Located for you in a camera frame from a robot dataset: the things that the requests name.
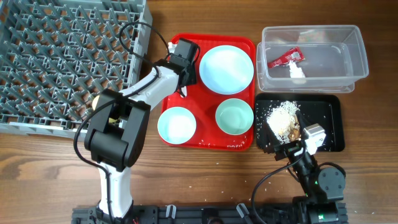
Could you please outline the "yellow plastic cup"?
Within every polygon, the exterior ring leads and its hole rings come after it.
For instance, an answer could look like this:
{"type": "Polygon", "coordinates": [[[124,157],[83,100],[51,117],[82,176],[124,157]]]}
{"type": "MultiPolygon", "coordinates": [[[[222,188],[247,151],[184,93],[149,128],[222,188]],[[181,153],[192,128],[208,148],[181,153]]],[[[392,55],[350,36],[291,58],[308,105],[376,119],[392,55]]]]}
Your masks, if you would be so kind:
{"type": "Polygon", "coordinates": [[[100,98],[100,96],[99,95],[97,95],[97,96],[95,96],[94,97],[94,99],[93,99],[93,101],[92,101],[92,109],[93,110],[95,110],[96,109],[96,107],[97,107],[97,104],[98,104],[98,100],[99,100],[99,98],[100,98]]]}

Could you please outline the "red sauce packet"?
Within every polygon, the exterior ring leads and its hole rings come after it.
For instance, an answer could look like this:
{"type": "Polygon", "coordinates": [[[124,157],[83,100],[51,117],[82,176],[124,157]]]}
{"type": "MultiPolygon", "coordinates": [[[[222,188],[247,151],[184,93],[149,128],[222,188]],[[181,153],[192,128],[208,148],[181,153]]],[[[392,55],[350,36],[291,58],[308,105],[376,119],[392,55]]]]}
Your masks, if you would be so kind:
{"type": "Polygon", "coordinates": [[[274,68],[282,65],[288,65],[290,62],[301,62],[303,60],[305,60],[305,56],[302,53],[300,47],[296,46],[289,49],[279,58],[273,60],[272,62],[269,62],[267,66],[268,68],[274,68]]]}

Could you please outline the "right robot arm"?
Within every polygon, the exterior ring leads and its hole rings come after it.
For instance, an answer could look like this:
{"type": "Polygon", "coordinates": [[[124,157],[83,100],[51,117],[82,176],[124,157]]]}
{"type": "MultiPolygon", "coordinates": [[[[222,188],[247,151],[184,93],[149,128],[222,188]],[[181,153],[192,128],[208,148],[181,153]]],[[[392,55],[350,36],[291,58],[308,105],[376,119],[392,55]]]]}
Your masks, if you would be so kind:
{"type": "Polygon", "coordinates": [[[342,202],[346,172],[335,163],[316,161],[315,153],[326,138],[325,130],[318,123],[310,124],[300,112],[296,112],[296,117],[295,130],[300,138],[284,144],[264,123],[271,144],[266,152],[274,153],[277,161],[289,160],[281,169],[293,175],[305,195],[294,197],[292,203],[266,205],[259,218],[268,223],[347,223],[346,205],[342,202]]]}

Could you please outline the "rice and food scraps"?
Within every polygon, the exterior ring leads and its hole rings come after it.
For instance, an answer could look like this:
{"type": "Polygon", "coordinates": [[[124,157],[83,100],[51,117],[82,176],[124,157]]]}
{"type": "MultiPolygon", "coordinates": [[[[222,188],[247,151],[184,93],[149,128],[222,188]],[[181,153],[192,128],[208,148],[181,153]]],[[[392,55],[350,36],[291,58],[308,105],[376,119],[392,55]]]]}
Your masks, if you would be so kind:
{"type": "Polygon", "coordinates": [[[281,144],[301,138],[300,125],[296,115],[298,111],[300,109],[296,101],[283,101],[279,106],[270,106],[266,122],[281,144]]]}

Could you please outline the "green bowl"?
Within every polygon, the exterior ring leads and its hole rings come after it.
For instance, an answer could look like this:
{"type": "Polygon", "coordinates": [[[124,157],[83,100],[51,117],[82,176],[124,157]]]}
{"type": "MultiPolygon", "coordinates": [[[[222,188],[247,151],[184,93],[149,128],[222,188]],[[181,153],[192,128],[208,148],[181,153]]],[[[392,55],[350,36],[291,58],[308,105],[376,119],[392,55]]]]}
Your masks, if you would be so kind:
{"type": "Polygon", "coordinates": [[[215,112],[215,120],[224,133],[237,136],[251,128],[254,113],[245,101],[230,98],[219,104],[215,112]]]}

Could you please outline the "white plastic fork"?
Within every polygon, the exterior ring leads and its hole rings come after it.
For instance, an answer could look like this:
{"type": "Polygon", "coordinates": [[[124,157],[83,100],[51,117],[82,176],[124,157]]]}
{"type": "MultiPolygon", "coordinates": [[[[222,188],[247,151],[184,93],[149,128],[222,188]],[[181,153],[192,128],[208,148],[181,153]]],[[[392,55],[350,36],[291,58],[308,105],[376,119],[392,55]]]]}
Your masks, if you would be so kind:
{"type": "Polygon", "coordinates": [[[180,94],[182,98],[185,98],[187,96],[187,88],[186,87],[181,88],[180,94]]]}

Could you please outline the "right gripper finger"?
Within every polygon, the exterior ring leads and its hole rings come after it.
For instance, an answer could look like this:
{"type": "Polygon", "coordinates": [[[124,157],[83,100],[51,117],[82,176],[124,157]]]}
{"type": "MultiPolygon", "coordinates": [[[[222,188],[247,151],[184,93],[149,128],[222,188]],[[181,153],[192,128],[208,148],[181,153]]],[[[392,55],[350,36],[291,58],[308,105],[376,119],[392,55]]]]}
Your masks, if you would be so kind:
{"type": "Polygon", "coordinates": [[[308,129],[311,126],[309,120],[299,111],[295,112],[295,116],[297,117],[298,125],[299,125],[299,132],[301,141],[304,141],[308,138],[308,129]]]}
{"type": "Polygon", "coordinates": [[[280,150],[280,141],[276,138],[267,121],[263,122],[264,152],[275,153],[280,150]]]}

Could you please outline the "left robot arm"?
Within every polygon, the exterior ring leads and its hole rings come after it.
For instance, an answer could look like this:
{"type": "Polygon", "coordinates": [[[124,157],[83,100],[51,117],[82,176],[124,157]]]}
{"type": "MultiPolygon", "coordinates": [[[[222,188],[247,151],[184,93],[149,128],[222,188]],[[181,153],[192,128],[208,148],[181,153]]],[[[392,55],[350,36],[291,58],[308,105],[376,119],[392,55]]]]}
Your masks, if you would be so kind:
{"type": "Polygon", "coordinates": [[[196,82],[198,44],[179,39],[169,45],[166,58],[155,62],[150,74],[120,91],[105,90],[95,100],[95,111],[84,147],[98,167],[101,199],[95,215],[100,223],[131,223],[134,200],[131,167],[144,146],[151,110],[164,98],[196,82]]]}

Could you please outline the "white napkin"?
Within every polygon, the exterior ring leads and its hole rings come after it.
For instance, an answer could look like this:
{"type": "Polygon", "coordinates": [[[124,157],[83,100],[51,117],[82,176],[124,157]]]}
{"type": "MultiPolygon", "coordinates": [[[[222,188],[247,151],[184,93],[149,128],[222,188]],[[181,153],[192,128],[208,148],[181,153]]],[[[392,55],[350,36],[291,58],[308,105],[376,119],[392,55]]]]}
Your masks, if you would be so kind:
{"type": "Polygon", "coordinates": [[[289,62],[289,72],[293,83],[303,85],[307,82],[303,70],[293,61],[289,62]]]}

